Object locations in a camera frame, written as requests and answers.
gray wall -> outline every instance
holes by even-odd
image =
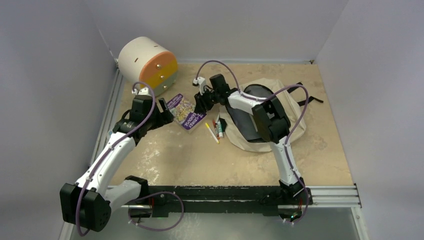
[[[117,58],[147,36],[180,61],[315,59],[348,0],[86,0]]]
[[[424,1],[350,0],[317,64],[372,239],[424,235]]]
[[[0,239],[58,239],[59,190],[87,169],[114,61],[83,0],[2,0]]]

plywood surface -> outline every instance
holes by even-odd
[[[198,89],[192,86],[200,64],[179,64],[175,84],[160,98],[170,100],[181,93],[194,101]],[[268,78],[284,85],[302,82],[309,94],[324,100],[311,102],[305,114],[305,134],[292,143],[297,167],[307,185],[351,185],[352,178],[343,152],[333,114],[316,65],[307,64],[229,64],[240,83]],[[230,73],[217,64],[206,65],[200,76],[222,73],[230,87],[235,82]],[[295,100],[305,99],[301,89],[292,92]],[[131,108],[133,95],[125,85],[119,116]],[[216,105],[208,112],[211,124],[218,114]],[[112,179],[120,184],[125,177],[145,178],[151,185],[277,185],[278,169],[272,152],[254,153],[232,145],[228,138],[216,144],[204,124],[191,133],[176,122],[149,131],[127,156]]]

book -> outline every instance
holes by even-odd
[[[174,120],[187,131],[193,130],[206,116],[206,114],[195,113],[196,105],[181,93],[174,96],[166,105],[174,116]]]

